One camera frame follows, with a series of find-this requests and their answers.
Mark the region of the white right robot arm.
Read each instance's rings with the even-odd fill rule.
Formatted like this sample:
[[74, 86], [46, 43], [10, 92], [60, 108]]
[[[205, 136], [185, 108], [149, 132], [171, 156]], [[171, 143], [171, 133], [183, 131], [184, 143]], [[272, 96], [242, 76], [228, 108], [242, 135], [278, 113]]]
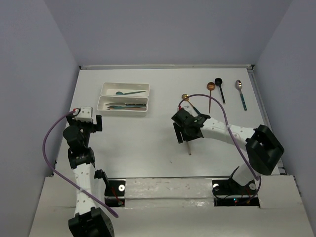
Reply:
[[271, 175], [284, 154], [284, 148], [265, 125], [257, 128], [240, 127], [221, 122], [209, 115], [191, 115], [180, 109], [171, 118], [178, 143], [199, 138], [215, 139], [232, 144], [241, 155], [244, 164], [238, 166], [227, 181], [231, 193], [240, 193], [245, 186], [259, 180], [262, 175]]

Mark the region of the steel knife dark marbled handle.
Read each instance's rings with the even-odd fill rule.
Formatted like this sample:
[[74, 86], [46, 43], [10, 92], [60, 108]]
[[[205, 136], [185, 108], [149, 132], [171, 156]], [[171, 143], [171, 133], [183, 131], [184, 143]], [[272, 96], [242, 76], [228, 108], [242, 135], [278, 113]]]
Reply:
[[146, 107], [146, 103], [106, 103], [105, 106]]

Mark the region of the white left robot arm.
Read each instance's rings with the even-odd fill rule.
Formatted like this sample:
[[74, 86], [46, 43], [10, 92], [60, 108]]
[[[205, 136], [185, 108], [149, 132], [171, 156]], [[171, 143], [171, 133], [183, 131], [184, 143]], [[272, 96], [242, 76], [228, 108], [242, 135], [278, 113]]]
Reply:
[[109, 180], [103, 170], [95, 168], [94, 152], [89, 147], [90, 135], [102, 131], [102, 117], [97, 116], [95, 124], [92, 118], [68, 115], [66, 119], [69, 126], [64, 129], [63, 137], [69, 146], [68, 160], [79, 187], [74, 217], [68, 220], [69, 230], [74, 237], [113, 237], [110, 218], [91, 197], [101, 200], [109, 190]]

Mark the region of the teal plastic spoon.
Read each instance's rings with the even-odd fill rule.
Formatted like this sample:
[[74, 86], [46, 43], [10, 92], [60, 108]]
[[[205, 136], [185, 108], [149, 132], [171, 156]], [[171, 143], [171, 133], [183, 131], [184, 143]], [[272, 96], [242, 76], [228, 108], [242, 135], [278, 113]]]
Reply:
[[117, 91], [115, 93], [115, 95], [131, 95], [131, 94], [139, 94], [139, 93], [144, 93], [146, 92], [145, 90], [143, 91], [133, 91], [133, 92], [121, 92], [121, 91]]

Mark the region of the teal plastic knife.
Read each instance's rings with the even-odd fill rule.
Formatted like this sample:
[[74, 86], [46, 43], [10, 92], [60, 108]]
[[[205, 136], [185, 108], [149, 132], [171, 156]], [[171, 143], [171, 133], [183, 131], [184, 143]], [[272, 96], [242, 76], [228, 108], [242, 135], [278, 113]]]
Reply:
[[132, 110], [134, 110], [134, 109], [136, 109], [136, 110], [146, 110], [146, 106], [125, 106], [125, 108], [124, 109], [127, 109], [127, 110], [130, 110], [130, 109], [132, 109]]

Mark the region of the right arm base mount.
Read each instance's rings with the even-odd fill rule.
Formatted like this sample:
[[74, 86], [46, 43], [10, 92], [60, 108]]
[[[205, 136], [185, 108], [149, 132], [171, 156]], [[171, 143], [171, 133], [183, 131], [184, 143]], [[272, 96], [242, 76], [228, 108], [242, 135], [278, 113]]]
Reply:
[[234, 180], [215, 179], [212, 181], [214, 205], [221, 206], [260, 206], [257, 186], [251, 180], [245, 186], [240, 186]]

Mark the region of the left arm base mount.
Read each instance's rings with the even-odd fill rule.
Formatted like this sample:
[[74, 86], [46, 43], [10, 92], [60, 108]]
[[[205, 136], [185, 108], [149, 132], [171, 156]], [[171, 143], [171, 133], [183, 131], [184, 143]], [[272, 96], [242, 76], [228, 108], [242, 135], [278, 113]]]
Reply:
[[125, 179], [110, 179], [105, 189], [105, 204], [109, 207], [125, 207]]

